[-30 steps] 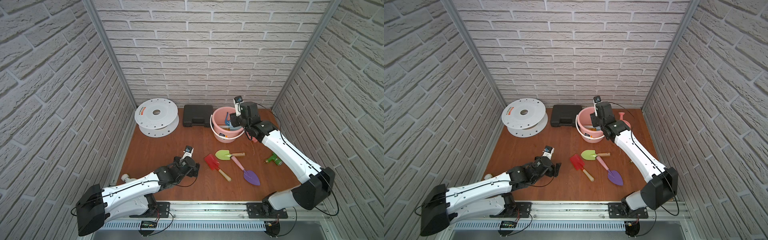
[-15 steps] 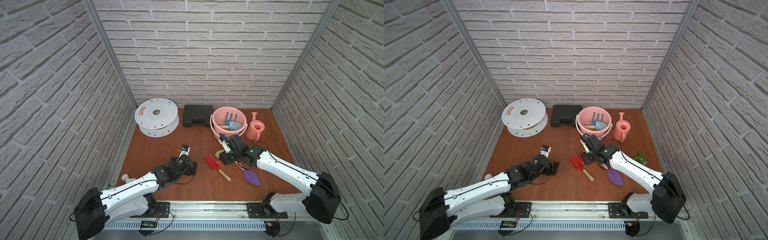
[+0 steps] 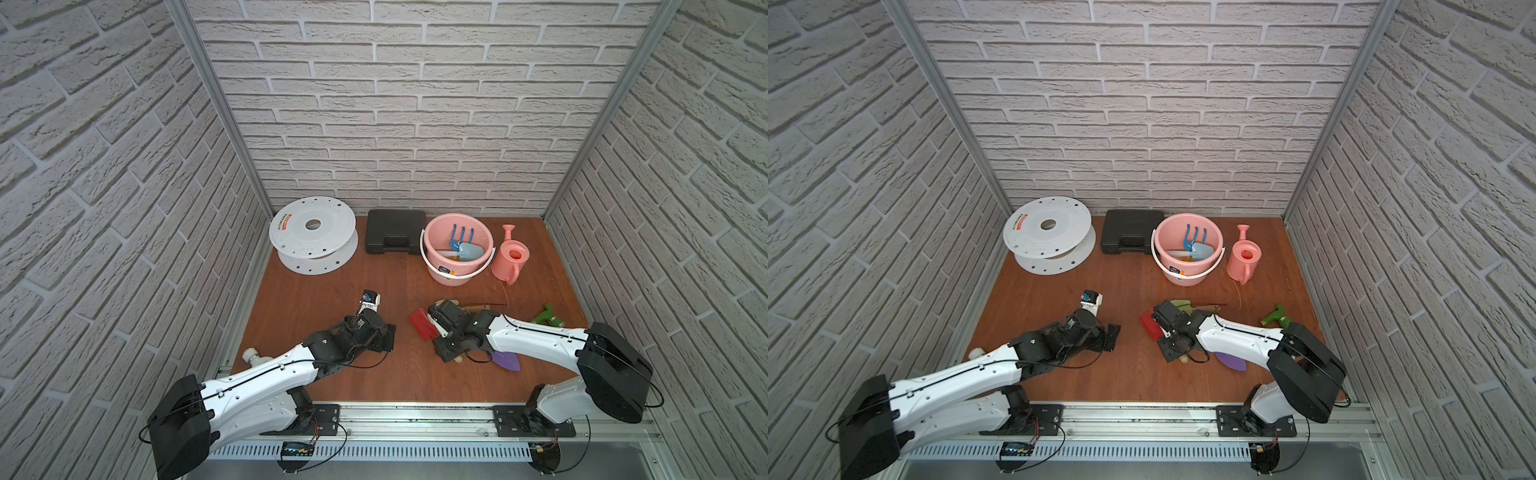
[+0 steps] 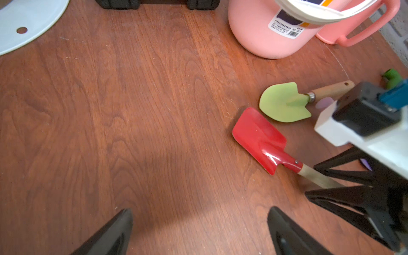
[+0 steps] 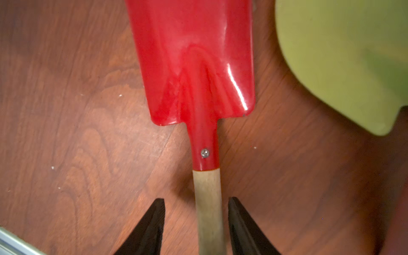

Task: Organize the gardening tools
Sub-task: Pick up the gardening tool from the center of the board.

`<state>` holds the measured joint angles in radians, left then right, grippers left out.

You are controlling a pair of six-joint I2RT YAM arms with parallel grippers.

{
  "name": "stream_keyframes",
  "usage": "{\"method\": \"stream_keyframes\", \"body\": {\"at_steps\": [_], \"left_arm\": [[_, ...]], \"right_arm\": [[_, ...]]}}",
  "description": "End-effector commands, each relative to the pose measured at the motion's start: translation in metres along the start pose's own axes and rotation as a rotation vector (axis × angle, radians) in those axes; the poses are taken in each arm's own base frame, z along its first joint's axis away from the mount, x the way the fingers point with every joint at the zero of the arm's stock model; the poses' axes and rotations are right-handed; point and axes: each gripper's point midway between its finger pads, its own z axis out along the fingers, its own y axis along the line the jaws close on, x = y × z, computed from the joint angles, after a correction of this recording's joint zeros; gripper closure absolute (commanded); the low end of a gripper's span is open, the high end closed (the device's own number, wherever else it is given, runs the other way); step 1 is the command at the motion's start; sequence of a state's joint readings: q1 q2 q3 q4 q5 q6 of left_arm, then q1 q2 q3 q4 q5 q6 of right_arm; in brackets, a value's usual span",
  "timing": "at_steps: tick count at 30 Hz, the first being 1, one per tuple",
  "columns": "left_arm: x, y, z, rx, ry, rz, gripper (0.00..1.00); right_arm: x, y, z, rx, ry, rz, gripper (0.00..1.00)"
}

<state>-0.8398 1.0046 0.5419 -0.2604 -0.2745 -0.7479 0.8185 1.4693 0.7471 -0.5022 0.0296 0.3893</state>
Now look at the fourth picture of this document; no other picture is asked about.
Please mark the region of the light blue trowel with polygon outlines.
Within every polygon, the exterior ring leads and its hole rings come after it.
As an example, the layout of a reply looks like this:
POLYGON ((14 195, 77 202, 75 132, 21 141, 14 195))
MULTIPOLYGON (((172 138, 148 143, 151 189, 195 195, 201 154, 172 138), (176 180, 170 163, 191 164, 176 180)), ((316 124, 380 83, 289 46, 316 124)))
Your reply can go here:
POLYGON ((408 80, 401 81, 393 89, 381 94, 379 101, 395 109, 401 109, 406 106, 408 104, 408 80))

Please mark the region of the pink plastic bucket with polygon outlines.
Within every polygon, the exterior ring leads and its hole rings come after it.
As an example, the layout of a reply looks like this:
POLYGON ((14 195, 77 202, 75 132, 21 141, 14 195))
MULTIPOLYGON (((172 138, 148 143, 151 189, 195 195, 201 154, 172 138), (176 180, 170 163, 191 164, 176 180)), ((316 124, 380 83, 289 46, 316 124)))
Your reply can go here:
POLYGON ((228 23, 238 42, 266 59, 288 57, 324 27, 357 16, 376 4, 358 1, 230 1, 228 23))

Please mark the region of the red shovel wooden handle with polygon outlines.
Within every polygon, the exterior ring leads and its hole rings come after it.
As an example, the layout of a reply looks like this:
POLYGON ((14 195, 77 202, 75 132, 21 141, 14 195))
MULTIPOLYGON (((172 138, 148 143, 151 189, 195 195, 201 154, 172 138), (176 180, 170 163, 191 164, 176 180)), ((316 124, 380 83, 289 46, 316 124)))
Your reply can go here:
POLYGON ((286 153, 287 139, 255 108, 243 111, 232 135, 270 175, 282 165, 323 189, 343 186, 286 153))

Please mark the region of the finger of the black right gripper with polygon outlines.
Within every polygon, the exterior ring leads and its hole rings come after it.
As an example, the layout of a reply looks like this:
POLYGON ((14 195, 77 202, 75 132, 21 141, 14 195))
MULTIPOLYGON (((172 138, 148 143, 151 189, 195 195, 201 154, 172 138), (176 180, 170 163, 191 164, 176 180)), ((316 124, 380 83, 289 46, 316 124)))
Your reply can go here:
POLYGON ((335 157, 315 165, 314 169, 325 176, 335 179, 372 186, 375 181, 376 172, 382 169, 382 167, 381 162, 358 147, 352 147, 335 157), (333 167, 345 165, 360 159, 365 159, 369 163, 371 171, 342 171, 333 169, 333 167))
POLYGON ((402 191, 354 186, 307 191, 307 199, 342 218, 383 246, 398 252, 402 241, 402 191))

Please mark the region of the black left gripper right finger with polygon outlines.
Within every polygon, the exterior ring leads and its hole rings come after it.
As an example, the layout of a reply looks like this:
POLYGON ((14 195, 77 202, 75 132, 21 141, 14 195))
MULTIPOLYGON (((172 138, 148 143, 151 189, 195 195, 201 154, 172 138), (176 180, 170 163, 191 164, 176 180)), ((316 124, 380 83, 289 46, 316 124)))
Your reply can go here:
POLYGON ((332 255, 276 206, 269 210, 267 224, 278 255, 332 255))

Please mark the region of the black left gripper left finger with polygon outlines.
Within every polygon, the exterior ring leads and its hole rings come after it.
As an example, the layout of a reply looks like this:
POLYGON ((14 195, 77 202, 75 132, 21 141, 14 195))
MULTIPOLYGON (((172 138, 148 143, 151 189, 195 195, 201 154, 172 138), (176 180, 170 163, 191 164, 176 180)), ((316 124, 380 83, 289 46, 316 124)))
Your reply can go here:
POLYGON ((131 209, 122 209, 72 255, 125 255, 132 228, 131 209))

